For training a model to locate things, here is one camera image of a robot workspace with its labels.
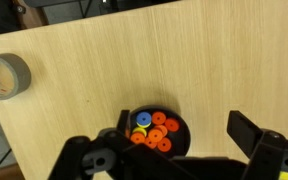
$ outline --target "orange object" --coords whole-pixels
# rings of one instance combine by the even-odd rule
[[[148,137],[145,139],[145,144],[151,149],[154,149],[157,146],[157,142],[151,141],[151,139]]]
[[[164,113],[157,111],[152,115],[152,122],[156,125],[161,125],[165,122],[166,116]]]
[[[144,143],[145,136],[140,132],[133,133],[131,136],[131,141],[135,144]]]
[[[172,142],[168,138],[163,138],[160,142],[157,143],[157,148],[161,152],[168,152],[172,148]]]
[[[167,130],[167,128],[165,126],[158,125],[158,126],[155,126],[154,128],[161,130],[162,133],[163,133],[163,137],[165,137],[167,135],[168,130]]]
[[[159,142],[163,139],[163,133],[161,130],[153,128],[148,132],[148,138],[150,138],[152,142]]]
[[[176,119],[168,118],[165,121],[165,127],[169,131],[176,132],[180,128],[180,124]]]

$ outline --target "light wood surface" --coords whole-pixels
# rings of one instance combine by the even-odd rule
[[[191,156],[247,160],[226,134],[230,110],[288,138],[285,0],[183,0],[0,35],[0,53],[32,72],[27,91],[0,101],[29,180],[48,177],[67,138],[94,139],[147,104],[181,114]]]

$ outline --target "duct tape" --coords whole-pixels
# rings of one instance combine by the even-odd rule
[[[9,99],[31,84],[27,64],[14,54],[0,54],[0,100]]]

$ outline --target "colored ring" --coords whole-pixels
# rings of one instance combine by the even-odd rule
[[[163,133],[159,129],[151,129],[150,132],[148,132],[148,137],[152,142],[159,142],[163,139]]]
[[[160,111],[154,112],[152,115],[152,122],[156,125],[163,124],[165,120],[166,120],[165,114]]]
[[[140,125],[139,123],[136,123],[136,124],[137,124],[137,126],[140,127],[140,128],[147,128],[147,127],[149,127],[149,126],[151,125],[151,123],[149,123],[149,124],[146,125],[146,126],[142,126],[142,125]]]
[[[147,112],[141,112],[136,116],[136,122],[142,126],[146,126],[152,122],[152,116]]]
[[[172,142],[168,138],[163,138],[160,142],[157,143],[157,148],[161,152],[168,152],[172,148]]]
[[[136,132],[132,134],[131,141],[135,144],[144,143],[145,137],[142,133]]]
[[[176,132],[180,128],[180,124],[176,119],[168,118],[165,121],[165,127],[171,132]]]
[[[154,128],[161,130],[163,133],[163,137],[165,137],[168,133],[167,128],[163,125],[158,125],[158,126],[155,126]]]
[[[157,143],[151,141],[151,139],[148,137],[145,139],[145,144],[146,144],[146,146],[148,146],[151,149],[154,149],[157,146]]]
[[[142,133],[145,137],[147,136],[146,130],[143,129],[143,128],[141,128],[141,127],[136,127],[136,128],[133,130],[133,133],[136,133],[136,132]]]

